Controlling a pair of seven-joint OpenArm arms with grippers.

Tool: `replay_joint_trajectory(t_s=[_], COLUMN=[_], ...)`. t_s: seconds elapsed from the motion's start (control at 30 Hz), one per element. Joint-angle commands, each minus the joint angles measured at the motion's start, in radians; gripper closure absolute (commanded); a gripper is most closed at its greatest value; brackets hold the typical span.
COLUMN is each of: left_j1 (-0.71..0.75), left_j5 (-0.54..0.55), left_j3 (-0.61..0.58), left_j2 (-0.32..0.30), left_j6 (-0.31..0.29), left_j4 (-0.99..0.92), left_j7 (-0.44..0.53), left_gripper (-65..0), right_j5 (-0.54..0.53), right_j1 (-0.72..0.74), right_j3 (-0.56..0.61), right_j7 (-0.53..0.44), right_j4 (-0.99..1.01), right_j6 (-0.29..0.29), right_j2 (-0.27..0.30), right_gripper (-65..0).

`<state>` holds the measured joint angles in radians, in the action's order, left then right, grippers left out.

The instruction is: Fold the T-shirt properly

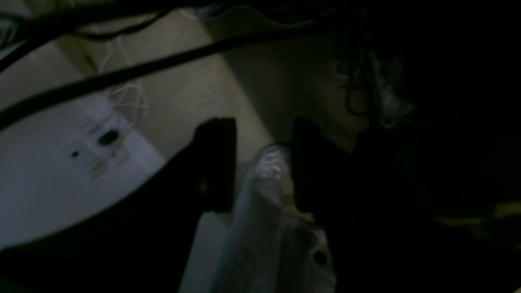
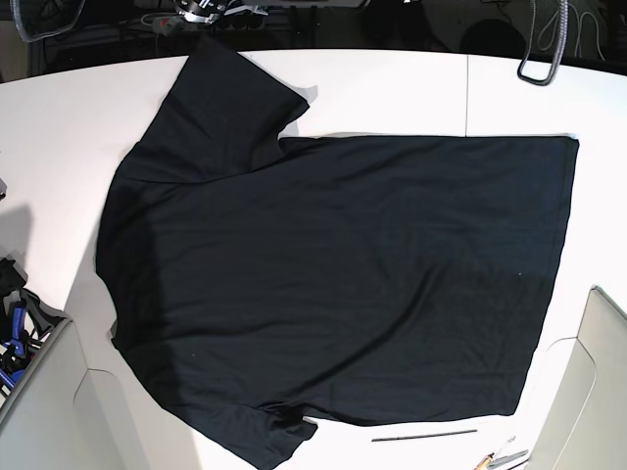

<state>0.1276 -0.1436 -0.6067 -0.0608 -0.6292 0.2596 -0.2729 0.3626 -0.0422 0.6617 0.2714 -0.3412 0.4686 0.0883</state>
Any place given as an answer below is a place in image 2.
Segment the robot arm image-left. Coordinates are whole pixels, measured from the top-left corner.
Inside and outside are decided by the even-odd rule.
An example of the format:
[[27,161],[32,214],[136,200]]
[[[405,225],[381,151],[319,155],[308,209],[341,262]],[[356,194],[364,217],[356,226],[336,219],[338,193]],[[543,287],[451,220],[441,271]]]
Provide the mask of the robot arm image-left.
[[213,24],[227,10],[228,1],[218,0],[174,0],[174,9],[187,22]]

